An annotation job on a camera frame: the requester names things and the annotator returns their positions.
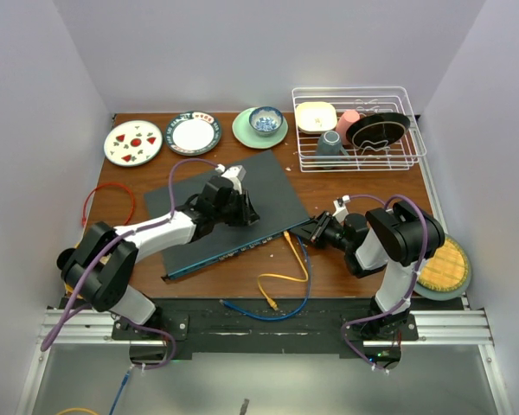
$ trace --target pink cup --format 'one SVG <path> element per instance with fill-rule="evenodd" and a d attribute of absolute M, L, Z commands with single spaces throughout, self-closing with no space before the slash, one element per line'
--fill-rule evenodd
<path fill-rule="evenodd" d="M 338 120 L 338 124 L 336 125 L 335 131 L 340 136 L 343 144 L 350 144 L 348 139 L 346 138 L 346 131 L 348 128 L 355 122 L 360 120 L 360 114 L 356 110 L 347 110 Z"/>

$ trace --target plate with red pattern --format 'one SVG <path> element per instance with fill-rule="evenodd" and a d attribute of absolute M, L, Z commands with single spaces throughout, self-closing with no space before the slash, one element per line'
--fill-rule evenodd
<path fill-rule="evenodd" d="M 148 121 L 128 121 L 115 127 L 104 142 L 113 164 L 135 167 L 149 162 L 162 148 L 162 132 Z"/>

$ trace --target small bowl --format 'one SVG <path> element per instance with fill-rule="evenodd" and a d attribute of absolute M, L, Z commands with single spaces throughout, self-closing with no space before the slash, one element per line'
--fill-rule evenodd
<path fill-rule="evenodd" d="M 261 106 L 252 111 L 248 121 L 256 134 L 269 137 L 283 124 L 283 114 L 272 106 Z"/>

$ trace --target white wall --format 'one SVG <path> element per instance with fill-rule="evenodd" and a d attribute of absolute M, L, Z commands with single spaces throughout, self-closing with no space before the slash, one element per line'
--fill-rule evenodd
<path fill-rule="evenodd" d="M 487 0 L 421 116 L 448 229 L 474 270 L 519 414 L 519 0 Z"/>
<path fill-rule="evenodd" d="M 110 123 L 54 5 L 0 2 L 0 414 L 58 302 L 55 258 L 80 236 Z"/>
<path fill-rule="evenodd" d="M 484 0 L 55 0 L 112 112 L 291 109 L 295 86 L 404 86 L 421 112 Z"/>

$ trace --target teal plate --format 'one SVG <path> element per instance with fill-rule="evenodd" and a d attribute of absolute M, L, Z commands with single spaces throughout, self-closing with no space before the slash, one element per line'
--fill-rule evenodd
<path fill-rule="evenodd" d="M 255 110 L 254 108 L 248 108 L 247 110 L 241 112 L 233 121 L 233 134 L 237 140 L 243 143 L 246 147 L 250 147 L 251 149 L 269 149 L 274 145 L 279 144 L 286 137 L 286 133 L 288 132 L 288 123 L 286 122 L 286 118 L 283 116 L 283 124 L 280 128 L 269 137 L 262 137 L 255 132 L 255 130 L 250 125 L 248 119 L 250 118 L 250 113 Z"/>
<path fill-rule="evenodd" d="M 448 301 L 452 300 L 453 298 L 461 297 L 464 294 L 465 290 L 467 290 L 467 287 L 469 287 L 470 283 L 471 273 L 469 272 L 469 274 L 467 274 L 467 279 L 464 281 L 464 283 L 461 284 L 461 286 L 459 286 L 457 289 L 452 291 L 430 290 L 419 283 L 415 283 L 415 288 L 413 288 L 413 290 L 420 296 L 428 298 L 429 300 Z"/>

